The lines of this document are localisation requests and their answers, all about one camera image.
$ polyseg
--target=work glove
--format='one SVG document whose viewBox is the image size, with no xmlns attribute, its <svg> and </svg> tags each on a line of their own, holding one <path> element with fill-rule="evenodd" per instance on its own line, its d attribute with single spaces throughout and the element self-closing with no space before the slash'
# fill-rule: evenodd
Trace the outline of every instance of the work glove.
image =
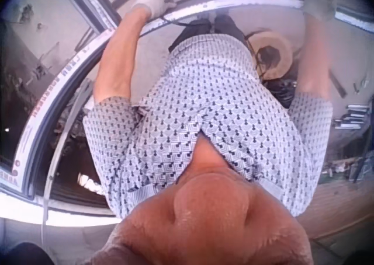
<svg viewBox="0 0 374 265">
<path fill-rule="evenodd" d="M 168 8 L 176 7 L 174 0 L 135 0 L 133 7 L 137 4 L 145 5 L 151 12 L 151 18 L 162 16 Z"/>
<path fill-rule="evenodd" d="M 335 17 L 337 3 L 338 0 L 304 0 L 303 11 L 326 22 Z"/>
</svg>

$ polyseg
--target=metal rod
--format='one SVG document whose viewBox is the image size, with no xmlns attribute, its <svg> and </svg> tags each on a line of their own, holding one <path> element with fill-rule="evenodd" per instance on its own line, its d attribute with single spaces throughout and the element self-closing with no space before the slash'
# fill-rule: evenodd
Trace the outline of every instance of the metal rod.
<svg viewBox="0 0 374 265">
<path fill-rule="evenodd" d="M 113 9 L 109 0 L 89 0 L 107 29 L 118 27 L 121 16 Z"/>
<path fill-rule="evenodd" d="M 120 16 L 109 0 L 70 0 L 96 34 L 118 26 Z"/>
<path fill-rule="evenodd" d="M 360 130 L 361 127 L 352 127 L 352 128 L 345 128 L 345 127 L 334 127 L 335 129 L 338 129 L 338 130 Z"/>
<path fill-rule="evenodd" d="M 353 110 L 358 110 L 358 109 L 369 109 L 369 106 L 364 105 L 364 104 L 349 104 L 347 105 L 347 109 L 353 109 Z"/>
<path fill-rule="evenodd" d="M 95 34 L 95 32 L 94 32 L 91 28 L 89 28 L 89 29 L 84 33 L 84 35 L 82 36 L 82 38 L 81 38 L 80 41 L 78 42 L 77 46 L 75 46 L 74 51 L 75 51 L 75 52 L 79 52 L 79 51 L 81 51 L 81 49 L 87 45 L 87 43 L 90 41 L 90 39 L 92 38 L 92 36 L 93 36 L 94 34 Z"/>
<path fill-rule="evenodd" d="M 343 120 L 344 121 L 349 121 L 349 120 L 364 120 L 365 118 L 364 117 L 352 117 L 352 116 L 349 116 L 349 115 L 344 115 L 343 116 Z"/>
<path fill-rule="evenodd" d="M 43 223 L 42 226 L 46 225 L 48 220 L 48 202 L 51 195 L 52 184 L 56 175 L 58 164 L 60 163 L 61 154 L 65 146 L 65 142 L 69 136 L 69 133 L 74 125 L 75 119 L 77 118 L 79 112 L 81 111 L 83 105 L 87 102 L 89 97 L 92 94 L 94 88 L 94 82 L 90 79 L 83 81 L 81 87 L 79 88 L 77 98 L 72 106 L 70 114 L 67 118 L 63 133 L 61 134 L 60 139 L 58 140 L 56 149 L 53 153 L 51 164 L 49 166 L 49 171 L 47 175 L 46 185 L 44 187 L 44 196 L 43 196 Z"/>
<path fill-rule="evenodd" d="M 341 123 L 339 124 L 341 128 L 355 128 L 355 127 L 360 127 L 357 124 L 348 124 L 348 123 Z"/>
<path fill-rule="evenodd" d="M 363 120 L 350 120 L 351 124 L 363 124 Z"/>
<path fill-rule="evenodd" d="M 360 113 L 367 113 L 369 111 L 369 109 L 360 109 L 360 108 L 357 108 L 357 109 L 348 109 L 348 110 L 354 110 L 354 111 L 357 111 L 357 112 L 360 112 Z"/>
<path fill-rule="evenodd" d="M 348 109 L 348 114 L 360 114 L 360 115 L 366 115 L 365 113 L 367 112 L 367 110 L 365 110 L 365 111 L 362 111 L 362 110 L 360 110 L 360 109 Z"/>
<path fill-rule="evenodd" d="M 355 117 L 355 118 L 365 118 L 366 115 L 364 114 L 357 114 L 357 113 L 350 113 L 350 117 Z"/>
</svg>

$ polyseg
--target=man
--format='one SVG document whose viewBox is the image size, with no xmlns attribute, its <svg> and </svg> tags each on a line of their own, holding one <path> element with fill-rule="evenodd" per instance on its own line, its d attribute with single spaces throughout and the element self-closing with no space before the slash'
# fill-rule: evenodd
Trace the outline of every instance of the man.
<svg viewBox="0 0 374 265">
<path fill-rule="evenodd" d="M 261 85 L 228 16 L 213 34 L 205 20 L 187 27 L 158 83 L 131 107 L 140 31 L 173 6 L 137 0 L 100 63 L 84 125 L 109 207 L 124 220 L 90 264 L 311 264 L 294 217 L 312 199 L 327 146 L 323 22 L 336 1 L 305 0 L 288 111 Z"/>
</svg>

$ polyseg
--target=patterned shirt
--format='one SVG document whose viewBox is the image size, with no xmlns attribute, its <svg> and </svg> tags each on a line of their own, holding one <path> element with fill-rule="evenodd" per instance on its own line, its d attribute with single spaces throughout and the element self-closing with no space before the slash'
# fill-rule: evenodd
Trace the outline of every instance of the patterned shirt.
<svg viewBox="0 0 374 265">
<path fill-rule="evenodd" d="M 200 132 L 237 173 L 297 216 L 316 189 L 332 113 L 330 102 L 307 93 L 296 94 L 284 109 L 261 85 L 242 42 L 206 34 L 176 47 L 139 106 L 108 98 L 89 112 L 84 126 L 118 217 L 176 181 Z"/>
</svg>

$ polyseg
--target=cable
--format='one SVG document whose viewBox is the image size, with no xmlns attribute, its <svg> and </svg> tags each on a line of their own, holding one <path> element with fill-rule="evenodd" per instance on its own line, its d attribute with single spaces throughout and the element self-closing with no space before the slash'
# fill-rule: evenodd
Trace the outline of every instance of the cable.
<svg viewBox="0 0 374 265">
<path fill-rule="evenodd" d="M 169 24 L 174 24 L 174 25 L 177 25 L 177 26 L 181 26 L 181 27 L 197 27 L 197 26 L 205 26 L 207 25 L 207 23 L 194 23 L 194 24 L 191 24 L 191 23 L 181 23 L 181 22 L 178 22 L 176 20 L 173 20 L 173 21 L 170 21 L 170 20 L 167 20 L 165 19 L 163 16 L 160 16 L 160 19 L 169 23 Z"/>
<path fill-rule="evenodd" d="M 255 53 L 255 50 L 253 49 L 253 46 L 252 46 L 251 42 L 249 41 L 249 37 L 246 36 L 245 40 L 247 41 L 248 45 L 250 46 L 250 49 L 252 50 L 252 53 L 255 54 L 255 60 L 256 60 L 256 67 L 255 67 L 255 69 L 257 69 L 257 68 L 259 69 L 260 74 L 258 75 L 258 77 L 259 77 L 259 80 L 262 83 L 262 81 L 264 80 L 264 75 L 266 74 L 266 71 L 262 72 L 262 68 L 260 66 L 259 59 L 258 59 L 258 52 Z"/>
</svg>

